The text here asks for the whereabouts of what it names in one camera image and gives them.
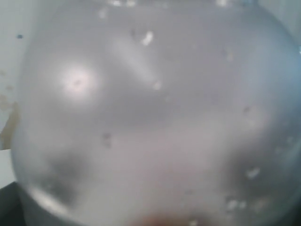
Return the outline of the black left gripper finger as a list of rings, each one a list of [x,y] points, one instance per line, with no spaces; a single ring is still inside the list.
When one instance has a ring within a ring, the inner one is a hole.
[[[49,226],[48,198],[39,190],[30,190],[17,182],[0,189],[2,226]]]

